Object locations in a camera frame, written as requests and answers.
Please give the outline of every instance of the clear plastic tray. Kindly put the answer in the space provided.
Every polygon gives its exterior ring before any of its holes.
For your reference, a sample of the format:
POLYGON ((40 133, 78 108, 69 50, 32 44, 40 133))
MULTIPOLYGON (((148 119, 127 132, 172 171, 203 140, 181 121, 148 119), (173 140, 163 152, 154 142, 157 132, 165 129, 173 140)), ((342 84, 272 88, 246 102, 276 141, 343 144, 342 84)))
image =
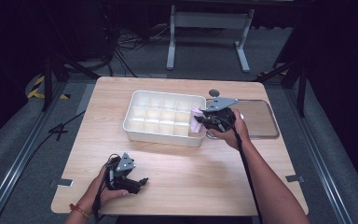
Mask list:
POLYGON ((202 96, 158 91, 136 91, 131 98, 123 128, 130 140, 199 147, 205 133, 192 133, 190 111, 205 109, 202 96))

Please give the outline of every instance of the human hand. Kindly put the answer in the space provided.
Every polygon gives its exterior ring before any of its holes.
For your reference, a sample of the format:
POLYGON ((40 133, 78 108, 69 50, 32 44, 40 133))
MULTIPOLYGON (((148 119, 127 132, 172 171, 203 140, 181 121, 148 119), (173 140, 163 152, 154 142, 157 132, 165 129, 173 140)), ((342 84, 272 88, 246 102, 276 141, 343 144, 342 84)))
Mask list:
MULTIPOLYGON (((92 205, 94 204, 95 196, 98 193, 98 189, 100 188, 101 181, 103 181, 104 173, 106 167, 100 170, 100 173, 91 181, 89 184, 89 188, 86 190, 84 195, 78 201, 76 206, 80 208, 84 213, 90 215, 92 213, 92 205)), ((129 194, 128 191, 125 189, 118 189, 118 190, 109 190, 108 188, 103 188, 101 193, 101 207, 106 205, 109 201, 123 197, 129 194)), ((71 211, 67 219, 65 220, 65 224, 72 224, 72 223, 87 223, 87 219, 85 218, 82 213, 76 211, 75 209, 71 211)))
MULTIPOLYGON (((248 128, 245 124, 245 121, 243 121, 243 119, 241 118, 240 111, 238 109, 231 109, 231 110, 235 115, 234 127, 235 127, 238 135, 240 136, 242 142, 250 141, 248 128)), ((237 138, 235 137, 235 133, 232 129, 230 129, 224 133, 220 133, 219 131, 217 131, 215 129, 210 129, 208 132, 210 132, 211 134, 213 134, 213 136, 215 136, 217 138, 225 140, 226 143, 230 147, 233 147, 238 150, 237 138)))
MULTIPOLYGON (((101 181, 103 181, 103 175, 105 173, 105 170, 106 167, 103 166, 103 168, 100 170, 100 173, 92 180, 92 182, 89 184, 89 188, 86 190, 83 197, 78 202, 79 206, 81 206, 81 204, 84 204, 84 206, 86 207, 85 209, 88 209, 90 213, 92 212, 92 205, 94 203, 95 196, 98 193, 101 181)), ((109 190, 108 188, 105 188, 105 183, 103 182, 103 191, 101 193, 101 207, 104 207, 109 201, 126 196, 127 194, 129 194, 129 192, 125 189, 109 190)))

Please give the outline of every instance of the wrist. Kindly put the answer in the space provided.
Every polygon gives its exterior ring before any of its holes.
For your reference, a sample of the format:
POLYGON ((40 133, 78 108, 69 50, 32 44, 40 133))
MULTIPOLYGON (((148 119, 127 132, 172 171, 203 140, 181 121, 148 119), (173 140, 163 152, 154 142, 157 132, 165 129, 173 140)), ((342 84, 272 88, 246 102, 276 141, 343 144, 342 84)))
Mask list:
POLYGON ((87 214, 92 214, 92 205, 94 204, 93 200, 80 199, 76 204, 81 210, 87 214))

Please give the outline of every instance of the metal frame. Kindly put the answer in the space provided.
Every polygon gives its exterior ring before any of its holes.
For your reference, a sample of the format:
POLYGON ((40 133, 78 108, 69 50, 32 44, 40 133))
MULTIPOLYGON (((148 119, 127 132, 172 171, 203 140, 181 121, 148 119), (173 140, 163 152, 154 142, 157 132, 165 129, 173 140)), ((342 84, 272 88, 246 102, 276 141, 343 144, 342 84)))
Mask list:
POLYGON ((176 27, 205 27, 205 28, 225 28, 242 29, 241 39, 236 41, 235 49, 240 59, 242 72, 250 72, 249 64, 246 60, 243 46, 249 28, 252 23, 255 11, 250 9, 248 14, 226 14, 226 13, 198 13, 198 12, 176 12, 175 6, 171 6, 170 21, 170 46, 168 47, 167 69, 173 70, 175 59, 175 28, 176 27))

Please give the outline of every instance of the forearm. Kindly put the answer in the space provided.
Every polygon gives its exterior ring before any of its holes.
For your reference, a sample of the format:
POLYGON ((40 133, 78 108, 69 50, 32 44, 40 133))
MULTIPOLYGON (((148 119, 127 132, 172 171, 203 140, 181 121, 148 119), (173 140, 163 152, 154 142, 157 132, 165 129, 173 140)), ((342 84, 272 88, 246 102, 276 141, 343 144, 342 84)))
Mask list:
POLYGON ((267 223, 308 223, 296 197, 269 167, 249 139, 242 142, 242 150, 265 221, 267 223))

